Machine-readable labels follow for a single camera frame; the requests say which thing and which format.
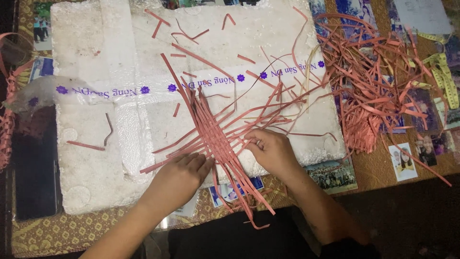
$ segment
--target purple star logo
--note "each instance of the purple star logo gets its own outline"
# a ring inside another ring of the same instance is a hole
[[[67,89],[62,85],[56,87],[56,91],[60,94],[67,94]]]
[[[29,106],[35,107],[38,104],[38,97],[29,100]]]
[[[243,75],[241,75],[241,74],[240,74],[240,75],[238,75],[236,78],[237,78],[237,79],[238,79],[238,81],[240,81],[240,82],[243,82],[243,81],[244,81],[244,76],[243,76]]]
[[[177,87],[176,87],[175,84],[170,84],[170,85],[168,85],[168,90],[169,90],[170,92],[174,92],[174,91],[176,91],[176,89],[177,89]]]
[[[141,94],[148,94],[150,89],[146,86],[141,87]]]

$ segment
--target right hand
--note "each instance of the right hand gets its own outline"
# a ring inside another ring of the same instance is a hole
[[[286,135],[269,129],[254,129],[244,138],[252,139],[246,149],[253,153],[257,163],[281,181],[284,182],[299,169],[303,171]]]

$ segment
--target patterned tablecloth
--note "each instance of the patterned tablecloth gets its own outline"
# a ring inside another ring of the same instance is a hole
[[[325,0],[326,10],[329,13],[336,12],[335,0]],[[390,19],[385,1],[371,1],[372,9],[377,21],[378,28],[384,34],[390,31]],[[32,0],[19,0],[19,33],[33,40],[33,6]],[[420,56],[425,58],[429,53],[434,53],[436,49],[433,43],[422,38],[418,38],[418,49]],[[51,51],[40,51],[40,56],[51,57]],[[25,85],[29,79],[30,70],[25,71],[18,83]],[[407,134],[396,136],[398,143],[413,142],[415,132],[408,130]],[[452,154],[437,157],[438,165],[433,169],[443,175],[458,172],[455,169]],[[391,165],[390,156],[386,153],[383,144],[378,143],[377,150],[371,154],[360,153],[353,155],[356,179],[359,189],[349,193],[378,189],[400,184],[396,182]],[[416,182],[423,179],[433,178],[427,170],[416,165],[418,178],[409,180]],[[275,209],[290,206],[295,203],[293,197],[284,194],[283,184],[273,176],[262,177],[265,188],[273,189],[272,192],[264,195],[268,203]],[[266,209],[264,205],[259,205],[257,210]],[[119,218],[127,211],[129,206],[108,209],[100,212],[93,212],[79,216],[72,216],[61,213],[49,218],[29,220],[25,222],[12,222],[12,252],[17,258],[36,257],[44,255],[55,255],[70,253],[87,249]],[[193,218],[173,216],[169,220],[169,226],[174,228],[187,228],[201,224],[206,221],[226,216],[228,212],[221,206],[214,208],[211,202],[210,193],[207,189],[201,190],[199,194],[197,209]]]

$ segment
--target black phone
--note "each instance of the black phone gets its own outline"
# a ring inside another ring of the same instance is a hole
[[[55,120],[49,122],[41,140],[13,134],[11,160],[16,220],[49,217],[61,212],[57,143]]]

